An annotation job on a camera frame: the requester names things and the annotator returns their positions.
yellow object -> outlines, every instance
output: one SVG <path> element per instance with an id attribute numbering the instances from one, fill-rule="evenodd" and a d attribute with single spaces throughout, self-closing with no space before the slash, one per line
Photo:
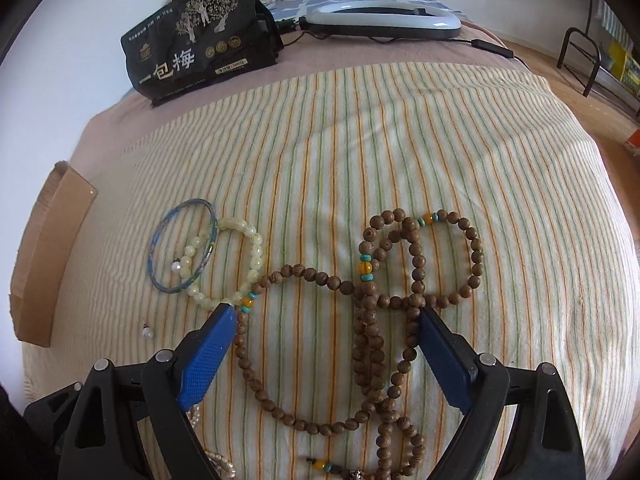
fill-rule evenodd
<path id="1" fill-rule="evenodd" d="M 371 265 L 371 262 L 360 262 L 360 264 L 358 265 L 358 272 L 361 275 L 371 274 L 372 271 L 373 271 L 373 266 Z"/>

tree illustration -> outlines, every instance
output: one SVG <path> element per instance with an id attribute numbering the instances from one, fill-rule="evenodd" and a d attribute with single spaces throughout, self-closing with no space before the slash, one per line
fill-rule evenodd
<path id="1" fill-rule="evenodd" d="M 229 13 L 238 6 L 237 0 L 210 0 L 207 10 L 212 20 L 220 20 L 213 29 L 214 32 L 222 32 L 226 27 L 226 19 Z"/>
<path id="2" fill-rule="evenodd" d="M 196 34 L 193 26 L 193 17 L 188 10 L 185 10 L 180 17 L 180 21 L 175 24 L 175 30 L 178 31 L 178 34 L 188 34 L 191 43 L 195 43 Z"/>

striped bedsheet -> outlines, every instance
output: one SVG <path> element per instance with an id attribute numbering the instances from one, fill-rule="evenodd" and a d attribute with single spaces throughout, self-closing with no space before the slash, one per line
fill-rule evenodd
<path id="1" fill-rule="evenodd" d="M 174 348 L 206 313 L 185 295 L 159 293 L 146 247 L 162 215 L 184 199 L 212 201 L 263 234 L 269 270 L 302 262 L 350 279 L 367 219 L 459 211 L 484 241 L 485 274 L 473 296 L 442 313 L 476 351 L 517 367 L 556 364 L 572 400 L 588 478 L 603 479 L 620 452 L 638 379 L 638 263 L 594 142 L 542 78 L 455 64 L 361 66 L 285 80 L 193 110 L 128 149 L 92 179 L 99 196 L 65 272 L 49 349 L 25 347 L 36 398 L 82 380 L 93 362 L 148 360 Z M 169 262 L 202 215 L 189 211 L 159 245 Z M 459 230 L 422 229 L 427 290 L 450 292 L 469 274 Z M 200 288 L 228 296 L 250 248 L 225 232 Z M 405 295 L 410 260 L 397 248 L 379 288 Z M 402 351 L 399 312 L 378 319 L 388 361 Z M 304 281 L 260 297 L 248 346 L 271 399 L 307 421 L 351 416 L 349 301 Z M 141 338 L 147 323 L 156 333 Z M 426 437 L 425 478 L 460 422 L 422 359 L 398 402 Z M 481 477 L 493 477 L 513 410 L 505 412 Z M 262 411 L 228 355 L 197 433 L 230 458 L 240 479 L 313 479 L 304 458 L 376 465 L 378 421 L 325 438 L 294 432 Z M 143 440 L 167 478 L 148 424 Z M 396 464 L 404 456 L 395 435 Z"/>

cardboard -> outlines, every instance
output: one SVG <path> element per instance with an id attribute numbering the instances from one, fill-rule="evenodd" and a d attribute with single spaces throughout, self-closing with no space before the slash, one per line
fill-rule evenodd
<path id="1" fill-rule="evenodd" d="M 68 162 L 57 162 L 38 195 L 22 234 L 9 305 L 20 341 L 48 347 L 66 262 L 97 196 Z"/>

blue bracelet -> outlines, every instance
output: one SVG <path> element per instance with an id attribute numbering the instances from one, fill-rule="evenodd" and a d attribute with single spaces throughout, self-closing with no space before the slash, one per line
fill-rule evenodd
<path id="1" fill-rule="evenodd" d="M 211 234 L 209 235 L 209 240 L 207 242 L 207 245 L 204 247 L 205 253 L 202 257 L 202 260 L 198 265 L 198 267 L 193 271 L 193 274 L 188 279 L 180 283 L 179 285 L 167 287 L 167 286 L 161 285 L 158 282 L 158 280 L 156 280 L 156 272 L 154 270 L 154 253 L 156 252 L 156 245 L 158 244 L 160 235 L 169 225 L 169 222 L 172 220 L 172 218 L 176 216 L 181 209 L 184 209 L 185 207 L 188 207 L 190 205 L 203 205 L 209 210 L 209 215 L 210 215 L 209 229 L 211 231 Z M 189 285 L 191 285 L 191 283 L 195 282 L 198 279 L 198 277 L 201 275 L 205 266 L 209 263 L 211 253 L 213 252 L 213 244 L 216 241 L 217 235 L 218 235 L 218 219 L 216 218 L 216 213 L 213 210 L 213 206 L 211 205 L 211 203 L 207 202 L 203 198 L 191 198 L 189 200 L 185 200 L 181 204 L 178 204 L 176 207 L 171 209 L 171 211 L 169 211 L 164 216 L 162 221 L 158 224 L 158 227 L 156 227 L 156 230 L 154 231 L 154 234 L 151 237 L 151 244 L 149 245 L 149 253 L 146 258 L 146 273 L 148 274 L 149 279 L 151 280 L 151 283 L 153 283 L 153 286 L 158 290 L 160 290 L 161 292 L 165 292 L 166 294 L 177 294 L 181 290 L 184 290 Z"/>

